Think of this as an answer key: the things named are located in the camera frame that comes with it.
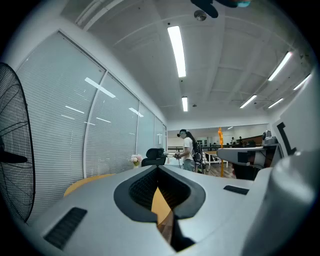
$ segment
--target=flowers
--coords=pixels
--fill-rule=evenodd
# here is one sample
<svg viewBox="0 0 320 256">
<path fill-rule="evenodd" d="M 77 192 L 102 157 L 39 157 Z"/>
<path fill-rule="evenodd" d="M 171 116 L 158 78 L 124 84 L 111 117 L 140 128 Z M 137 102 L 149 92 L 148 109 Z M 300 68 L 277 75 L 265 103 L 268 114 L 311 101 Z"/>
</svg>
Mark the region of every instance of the flowers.
<svg viewBox="0 0 320 256">
<path fill-rule="evenodd" d="M 134 166 L 138 166 L 142 162 L 142 156 L 140 154 L 133 154 L 130 161 L 134 164 Z"/>
</svg>

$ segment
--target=office chair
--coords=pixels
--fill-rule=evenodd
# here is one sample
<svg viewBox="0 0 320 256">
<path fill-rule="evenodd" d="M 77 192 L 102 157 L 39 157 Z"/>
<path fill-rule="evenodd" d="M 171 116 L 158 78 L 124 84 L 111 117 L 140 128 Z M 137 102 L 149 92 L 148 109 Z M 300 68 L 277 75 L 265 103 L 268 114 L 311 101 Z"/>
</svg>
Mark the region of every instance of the office chair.
<svg viewBox="0 0 320 256">
<path fill-rule="evenodd" d="M 163 166 L 166 162 L 166 156 L 164 155 L 164 149 L 163 148 L 150 148 L 146 152 L 145 159 L 142 160 L 141 166 Z"/>
</svg>

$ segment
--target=window blinds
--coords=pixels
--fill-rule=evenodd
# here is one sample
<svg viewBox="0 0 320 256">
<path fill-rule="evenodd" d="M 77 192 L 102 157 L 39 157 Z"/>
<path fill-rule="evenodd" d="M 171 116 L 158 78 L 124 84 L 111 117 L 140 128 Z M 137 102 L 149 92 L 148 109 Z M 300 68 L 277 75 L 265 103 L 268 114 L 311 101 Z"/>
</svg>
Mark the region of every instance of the window blinds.
<svg viewBox="0 0 320 256">
<path fill-rule="evenodd" d="M 105 70 L 60 33 L 42 42 L 17 71 L 33 140 L 35 200 L 31 223 L 83 179 L 83 144 L 89 111 Z"/>
<path fill-rule="evenodd" d="M 165 125 L 162 126 L 162 140 L 163 140 L 163 149 L 164 149 L 164 152 L 167 151 L 167 127 L 165 127 Z"/>
<path fill-rule="evenodd" d="M 104 90 L 98 91 L 88 121 L 87 177 L 133 168 L 130 159 L 136 152 L 138 116 L 142 116 L 138 99 L 109 74 L 101 86 Z"/>
<path fill-rule="evenodd" d="M 146 158 L 148 149 L 155 147 L 155 115 L 140 102 L 138 118 L 138 135 L 136 140 L 136 152 Z"/>
<path fill-rule="evenodd" d="M 154 141 L 156 148 L 163 148 L 163 124 L 155 117 L 154 118 Z"/>
</svg>

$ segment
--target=person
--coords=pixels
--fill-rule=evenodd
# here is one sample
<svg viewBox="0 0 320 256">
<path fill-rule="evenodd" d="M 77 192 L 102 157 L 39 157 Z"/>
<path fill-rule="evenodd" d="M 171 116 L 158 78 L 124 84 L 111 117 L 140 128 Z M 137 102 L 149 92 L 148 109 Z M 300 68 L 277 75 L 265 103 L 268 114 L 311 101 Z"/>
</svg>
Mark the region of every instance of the person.
<svg viewBox="0 0 320 256">
<path fill-rule="evenodd" d="M 178 137 L 183 139 L 183 153 L 177 155 L 177 159 L 183 158 L 183 169 L 193 172 L 195 170 L 195 161 L 193 159 L 193 150 L 197 148 L 197 142 L 191 132 L 181 129 Z"/>
</svg>

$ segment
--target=vent slot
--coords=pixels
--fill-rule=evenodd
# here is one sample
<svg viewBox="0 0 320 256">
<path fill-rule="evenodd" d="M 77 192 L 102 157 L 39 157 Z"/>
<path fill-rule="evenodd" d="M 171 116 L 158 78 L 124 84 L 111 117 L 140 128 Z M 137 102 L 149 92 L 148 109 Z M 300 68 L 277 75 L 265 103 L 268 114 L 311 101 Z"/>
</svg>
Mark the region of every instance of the vent slot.
<svg viewBox="0 0 320 256">
<path fill-rule="evenodd" d="M 44 239 L 53 246 L 63 250 L 68 240 L 75 232 L 80 222 L 87 214 L 87 210 L 73 207 L 54 227 Z"/>
</svg>

